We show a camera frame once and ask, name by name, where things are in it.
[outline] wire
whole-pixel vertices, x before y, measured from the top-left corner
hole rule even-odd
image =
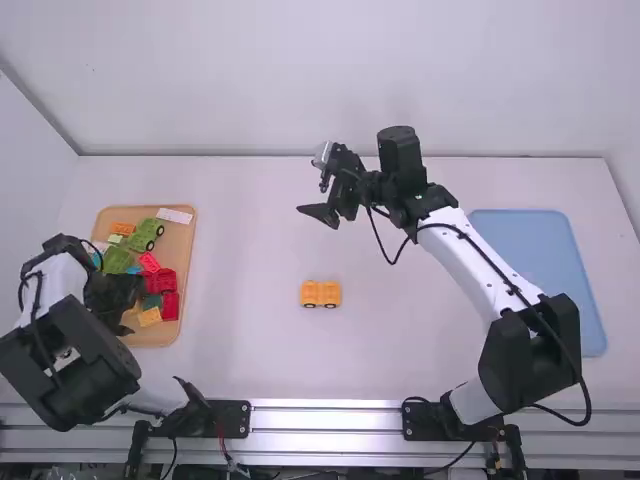
[[[374,212],[376,212],[378,215],[382,215],[384,218],[391,218],[391,215],[389,215],[387,212],[380,210],[378,207],[376,207],[375,205],[371,205],[371,210],[373,210]]]
[[[93,249],[94,252],[96,252],[96,254],[98,255],[98,258],[100,259],[100,271],[101,272],[104,271],[104,258],[102,258],[102,253],[100,252],[100,250],[98,250],[96,246],[86,238],[81,238],[80,243],[86,243]]]
[[[36,293],[33,299],[33,305],[31,306],[31,329],[33,330],[33,337],[35,339],[36,342],[36,347],[38,348],[38,351],[40,353],[40,356],[42,357],[42,359],[45,361],[45,363],[47,364],[47,367],[49,368],[49,371],[51,372],[51,377],[53,378],[53,381],[55,382],[55,384],[58,386],[58,388],[62,387],[62,381],[60,380],[60,375],[58,375],[58,371],[56,370],[56,368],[53,366],[53,361],[51,360],[51,357],[49,356],[49,352],[47,352],[47,349],[44,346],[44,341],[42,340],[42,335],[40,335],[40,328],[38,327],[38,322],[37,322],[37,318],[36,318],[36,313],[38,312],[38,309],[40,308],[40,296],[42,294],[42,278],[43,278],[44,274],[38,270],[36,272],[32,272],[29,275],[26,275],[25,277],[23,277],[20,280],[20,288],[18,290],[19,292],[19,296],[20,298],[22,298],[22,288],[24,285],[26,285],[27,287],[29,287],[29,280],[31,280],[32,278],[36,278]]]
[[[411,240],[411,237],[407,236],[407,238],[404,239],[404,241],[400,245],[400,248],[398,249],[398,252],[396,253],[396,256],[393,259],[393,261],[389,260],[389,257],[387,256],[387,252],[384,250],[384,247],[382,246],[382,242],[380,241],[380,236],[378,235],[378,231],[377,231],[377,229],[375,227],[375,222],[373,221],[373,216],[371,215],[371,209],[369,207],[367,207],[367,214],[369,215],[369,219],[371,220],[371,225],[373,227],[373,233],[376,236],[376,240],[378,241],[378,245],[380,246],[380,250],[382,251],[382,255],[384,256],[385,260],[387,260],[387,262],[390,265],[395,265],[398,262],[398,260],[400,258],[400,255],[402,254],[402,251],[404,250],[404,247],[406,247],[406,245],[409,242],[409,240]],[[537,408],[539,410],[542,410],[544,412],[547,412],[547,413],[553,415],[554,417],[562,420],[563,422],[568,423],[569,425],[573,425],[574,427],[583,427],[586,424],[588,424],[589,421],[591,421],[591,416],[592,416],[592,413],[593,413],[593,407],[592,407],[592,404],[591,404],[591,395],[589,394],[589,389],[587,388],[587,384],[586,384],[586,382],[584,380],[584,377],[582,376],[582,373],[580,372],[580,370],[578,369],[577,365],[573,361],[573,358],[571,357],[571,354],[569,353],[569,350],[568,350],[567,346],[564,344],[562,339],[560,339],[558,334],[553,330],[553,328],[551,328],[549,323],[544,319],[544,317],[540,314],[540,312],[538,312],[534,308],[534,306],[529,302],[529,300],[526,299],[526,297],[522,294],[520,289],[500,269],[500,267],[498,267],[493,262],[493,260],[491,260],[491,258],[489,258],[489,256],[484,252],[484,250],[482,250],[482,248],[480,248],[480,246],[476,242],[474,242],[471,239],[471,237],[469,237],[469,235],[464,233],[462,230],[460,230],[455,225],[449,225],[447,223],[429,223],[429,224],[426,224],[426,225],[421,225],[420,227],[418,227],[416,229],[415,233],[417,235],[417,233],[419,231],[426,230],[428,228],[446,228],[448,230],[452,230],[455,233],[457,233],[458,234],[458,238],[466,240],[467,243],[469,243],[469,245],[471,245],[471,247],[485,260],[485,262],[487,262],[489,264],[489,266],[493,269],[493,271],[496,272],[496,274],[511,289],[511,291],[516,295],[516,297],[518,297],[518,299],[525,305],[525,307],[527,309],[531,310],[534,313],[534,315],[536,317],[536,320],[538,321],[538,323],[540,323],[540,325],[544,329],[545,333],[547,335],[549,335],[553,339],[553,341],[558,345],[558,348],[560,348],[560,351],[562,352],[562,355],[566,358],[567,363],[569,363],[569,366],[573,370],[573,374],[576,377],[578,377],[578,384],[580,385],[580,389],[582,390],[582,395],[584,396],[584,403],[585,403],[585,414],[584,414],[584,418],[582,420],[572,420],[571,418],[568,418],[565,415],[563,415],[563,414],[561,414],[561,413],[559,413],[559,412],[557,412],[557,411],[555,411],[555,410],[553,410],[553,409],[551,409],[549,407],[545,407],[544,405],[540,405],[538,403],[533,403],[533,404],[531,404],[531,406],[534,407],[534,408]]]
[[[474,445],[476,444],[476,442],[471,442],[469,443],[469,445],[467,445],[467,448],[465,448],[460,455],[458,455],[456,458],[454,458],[453,460],[451,460],[449,463],[447,463],[446,465],[443,465],[442,467],[438,467],[438,468],[433,468],[431,470],[425,470],[423,475],[433,475],[434,473],[438,473],[438,472],[442,472],[443,470],[447,470],[451,467],[453,467],[456,463],[458,463],[460,460],[462,460],[462,458],[469,453],[469,450],[471,450]]]
[[[171,473],[173,467],[176,466],[176,460],[178,458],[178,442],[176,441],[175,437],[172,438],[171,441],[173,442],[173,458],[171,459],[171,463],[169,464],[169,470],[167,470],[167,472],[162,476],[160,480],[167,480],[169,473]]]

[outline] yellow toy block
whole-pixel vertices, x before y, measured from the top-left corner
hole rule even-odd
[[[160,309],[158,307],[153,307],[150,310],[140,312],[138,314],[138,322],[140,322],[141,327],[150,327],[151,325],[162,322]]]

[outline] white table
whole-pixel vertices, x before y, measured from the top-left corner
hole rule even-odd
[[[369,168],[377,161],[367,159]],[[640,361],[634,300],[640,246],[602,159],[427,158],[430,181],[467,212],[551,208],[573,228],[609,347],[585,359],[595,417],[573,429],[543,413],[515,415],[532,467],[640,468]],[[399,402],[439,398],[470,377],[484,342],[478,315],[437,262],[407,247],[382,258],[366,216],[338,232],[296,212],[321,201],[318,171],[304,158],[88,157],[59,217],[61,231],[87,236],[110,204],[190,203],[196,239],[183,326],[170,347],[138,349],[142,385],[167,405],[181,400],[172,375],[207,396],[250,399],[252,433],[230,441],[254,464],[437,466],[462,444],[408,443]],[[385,245],[403,233],[380,219]],[[305,310],[306,279],[338,280],[343,306]],[[120,462],[134,416],[59,434],[3,386],[0,461]],[[577,388],[546,402],[581,415]],[[179,462],[221,461],[214,440],[179,440]],[[462,465],[480,466],[477,446]],[[168,462],[168,441],[149,443],[149,461]]]

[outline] wooden tray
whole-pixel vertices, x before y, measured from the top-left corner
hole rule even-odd
[[[137,314],[140,311],[138,305],[125,312],[122,316],[122,324],[135,330],[136,333],[122,337],[121,340],[131,347],[165,347],[178,337],[182,323],[183,307],[186,301],[191,246],[193,245],[196,227],[196,211],[190,205],[112,206],[98,213],[96,223],[91,232],[92,241],[106,242],[109,237],[109,227],[113,222],[137,224],[143,218],[155,217],[159,208],[169,208],[193,215],[189,225],[164,221],[164,235],[158,239],[152,252],[160,265],[176,271],[178,292],[180,293],[180,312],[178,320],[162,322],[144,328],[138,323]],[[140,254],[133,251],[131,251],[131,254],[136,260],[140,256]]]

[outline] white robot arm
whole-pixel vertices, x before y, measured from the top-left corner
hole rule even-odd
[[[576,305],[564,294],[547,297],[521,277],[471,226],[455,197],[442,185],[427,182],[413,128],[382,130],[378,150],[381,171],[367,171],[345,145],[323,145],[311,163],[322,172],[321,192],[333,179],[328,200],[299,206],[298,211],[338,229],[340,217],[353,221],[363,206],[390,264],[395,264],[407,241],[420,244],[472,301],[487,326],[487,339],[478,375],[441,398],[444,416],[457,423],[453,429],[448,425],[448,430],[465,429],[531,405],[572,425],[588,423],[591,405],[581,373]],[[382,247],[372,212],[408,235],[395,260]],[[573,421],[535,404],[576,383],[587,404],[583,420]]]

